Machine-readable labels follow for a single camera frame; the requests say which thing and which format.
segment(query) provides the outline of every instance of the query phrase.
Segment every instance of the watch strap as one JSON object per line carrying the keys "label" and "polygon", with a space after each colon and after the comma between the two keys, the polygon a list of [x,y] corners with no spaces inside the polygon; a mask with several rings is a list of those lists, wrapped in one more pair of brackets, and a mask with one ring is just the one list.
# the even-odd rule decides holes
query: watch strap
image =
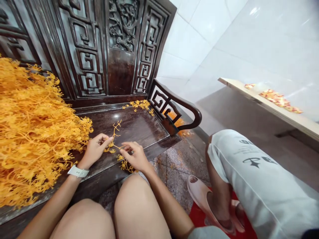
{"label": "watch strap", "polygon": [[78,178],[84,178],[87,176],[88,173],[89,173],[89,170],[79,169],[75,165],[73,165],[67,174],[72,174]]}

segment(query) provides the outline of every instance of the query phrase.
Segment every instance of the dark wooden seat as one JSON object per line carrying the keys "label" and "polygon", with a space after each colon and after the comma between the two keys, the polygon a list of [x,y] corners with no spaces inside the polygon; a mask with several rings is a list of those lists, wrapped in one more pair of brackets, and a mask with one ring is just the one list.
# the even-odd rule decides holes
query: dark wooden seat
{"label": "dark wooden seat", "polygon": [[[79,117],[93,122],[94,132],[109,136],[122,120],[114,143],[136,141],[152,160],[181,139],[179,130],[197,127],[201,113],[155,78],[176,8],[169,0],[5,0],[0,5],[0,53],[38,64],[59,77],[66,103]],[[155,116],[141,108],[122,109],[131,101],[149,100]],[[181,117],[175,103],[195,115],[189,125],[175,127]],[[174,111],[175,118],[168,116]],[[84,153],[72,152],[74,160]],[[103,153],[80,183],[71,205],[94,199],[128,176],[116,153]],[[60,187],[39,194],[31,206],[0,208],[0,238],[15,238]]]}

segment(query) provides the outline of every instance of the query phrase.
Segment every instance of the sandal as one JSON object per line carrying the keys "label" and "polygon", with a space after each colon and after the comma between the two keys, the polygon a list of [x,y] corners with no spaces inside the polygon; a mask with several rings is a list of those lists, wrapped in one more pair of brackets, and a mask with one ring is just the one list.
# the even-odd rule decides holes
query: sandal
{"label": "sandal", "polygon": [[[193,183],[191,182],[192,177],[197,179]],[[211,192],[211,190],[201,180],[199,180],[194,175],[190,175],[187,180],[187,188],[194,202],[206,214],[211,223],[213,223],[216,227],[219,227],[223,232],[235,235],[236,230],[233,224],[231,226],[231,229],[226,229],[218,222],[218,220],[214,216],[207,202],[207,193]]]}
{"label": "sandal", "polygon": [[230,205],[230,218],[236,228],[236,230],[240,233],[245,232],[245,228],[239,221],[237,215],[236,215],[236,207],[238,206],[240,202],[238,200],[232,200],[231,205]]}

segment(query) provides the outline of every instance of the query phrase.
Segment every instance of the white tiled wall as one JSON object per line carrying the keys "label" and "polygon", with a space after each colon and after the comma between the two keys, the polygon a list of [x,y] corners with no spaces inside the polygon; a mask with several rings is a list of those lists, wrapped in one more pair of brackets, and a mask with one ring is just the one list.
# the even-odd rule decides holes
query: white tiled wall
{"label": "white tiled wall", "polygon": [[157,79],[179,93],[247,0],[171,0],[177,7]]}
{"label": "white tiled wall", "polygon": [[255,132],[273,134],[270,128],[280,132],[289,127],[270,123],[276,117],[243,103],[246,99],[226,90],[219,77],[266,82],[319,121],[319,1],[248,0],[241,11],[239,2],[226,0],[231,19],[239,13],[179,95],[204,112],[201,126],[207,133],[232,127],[249,134],[252,126]]}

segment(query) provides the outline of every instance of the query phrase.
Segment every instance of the hand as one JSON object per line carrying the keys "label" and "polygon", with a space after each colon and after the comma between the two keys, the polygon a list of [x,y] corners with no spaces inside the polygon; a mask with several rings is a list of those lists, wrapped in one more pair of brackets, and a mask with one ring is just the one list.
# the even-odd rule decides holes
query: hand
{"label": "hand", "polygon": [[87,144],[85,154],[77,167],[79,169],[88,170],[102,155],[104,149],[112,142],[113,137],[108,137],[106,134],[99,134],[90,139]]}
{"label": "hand", "polygon": [[150,168],[151,164],[148,162],[141,145],[137,142],[124,142],[122,145],[125,145],[125,147],[120,150],[121,154],[135,169],[144,173]]}

